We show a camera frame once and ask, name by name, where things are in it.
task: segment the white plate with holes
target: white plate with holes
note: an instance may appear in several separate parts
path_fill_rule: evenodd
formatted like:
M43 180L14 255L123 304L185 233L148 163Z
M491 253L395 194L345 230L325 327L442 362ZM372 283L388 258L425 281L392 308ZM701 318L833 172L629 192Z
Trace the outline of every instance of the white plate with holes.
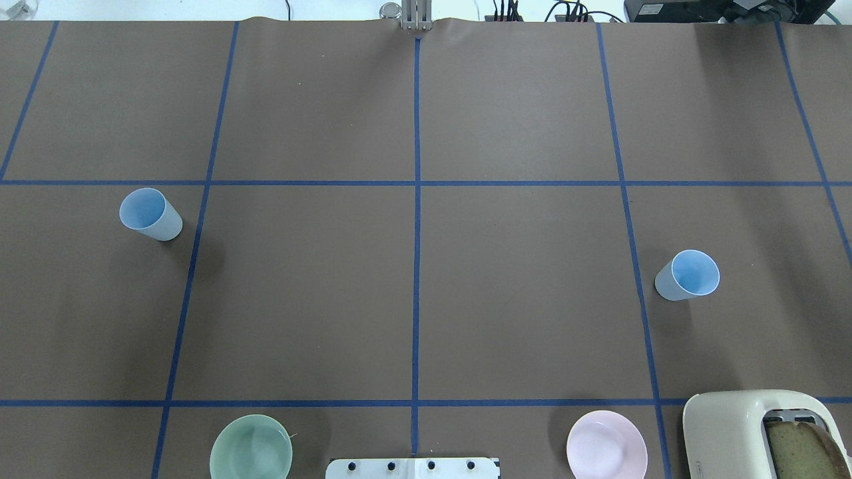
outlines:
M499 479L500 461L491 458L335 459L325 479L359 478Z

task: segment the light blue cup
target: light blue cup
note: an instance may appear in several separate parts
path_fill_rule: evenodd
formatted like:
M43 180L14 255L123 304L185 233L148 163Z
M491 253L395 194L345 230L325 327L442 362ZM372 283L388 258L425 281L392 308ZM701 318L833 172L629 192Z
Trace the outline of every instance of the light blue cup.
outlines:
M212 479L285 479L293 461L290 435L262 414L243 416L219 433L210 450Z
M677 253L653 281L660 296L669 301L707 296L719 286L719 267L698 250Z
M181 215L154 188L139 188L127 195L118 208L118 218L127 228L160 241L174 239L183 229Z

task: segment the black cable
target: black cable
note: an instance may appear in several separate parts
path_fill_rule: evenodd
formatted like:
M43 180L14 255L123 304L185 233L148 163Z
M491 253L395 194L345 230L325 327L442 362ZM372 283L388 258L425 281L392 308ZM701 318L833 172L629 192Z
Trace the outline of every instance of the black cable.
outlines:
M565 21L577 21L580 17L582 17L585 12L588 12L589 9L580 2L568 2L567 0L559 0L550 7L550 11L547 12L547 16L544 17L544 21L550 20L550 16L553 14L553 10L556 9L557 5L565 5Z
M577 4L576 4L576 5L574 5L574 10L572 10L572 11L571 11L571 16L570 16L570 17L568 17L568 18L573 19L574 21L577 21L577 19L579 18L579 16L577 15L577 13L579 12L579 13L580 13L580 15L582 15L582 14L583 14L583 10L582 10L582 9L580 9L580 7L585 8L585 6L584 6L582 3L577 2Z
M828 10L826 10L825 16L828 17L831 21L833 21L834 25L842 25L842 23L840 23L840 19L838 17L834 16L834 14L832 12L829 12Z
M791 6L789 0L787 1L787 6L788 7ZM790 23L798 20L799 15L802 14L802 12L798 11L798 0L793 0L792 7L793 7L793 14L790 15L790 19L788 20Z
M618 23L624 23L624 21L623 21L623 20L621 20L619 17L617 17L617 16L615 16L615 15L613 15L613 14L609 13L609 12L602 12L602 11L600 11L600 10L595 10L594 12L586 12L586 19L588 19L588 18L589 18L589 15L591 15L591 14L604 14L604 15L609 15L609 16L613 17L613 18L615 19L615 21L617 21Z
M559 5L565 5L565 15L567 15L571 12L570 2L565 2L564 0L560 0L559 2L554 3L552 7L550 7L550 11L547 12L547 16L544 17L544 21L550 20L550 15L553 14L553 10L556 10L556 7L558 7Z

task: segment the pink bowl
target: pink bowl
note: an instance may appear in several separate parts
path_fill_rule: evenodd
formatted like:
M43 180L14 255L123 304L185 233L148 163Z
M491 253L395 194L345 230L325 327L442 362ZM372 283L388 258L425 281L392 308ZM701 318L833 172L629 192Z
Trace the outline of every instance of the pink bowl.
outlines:
M578 419L565 446L577 479L642 479L648 450L642 434L626 417L593 411Z

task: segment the bread slice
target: bread slice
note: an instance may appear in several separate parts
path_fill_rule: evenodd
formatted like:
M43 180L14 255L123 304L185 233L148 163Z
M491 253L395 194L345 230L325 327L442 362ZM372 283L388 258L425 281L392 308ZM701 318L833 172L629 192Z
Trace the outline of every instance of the bread slice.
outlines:
M807 422L766 424L778 479L849 479L849 467L826 430Z

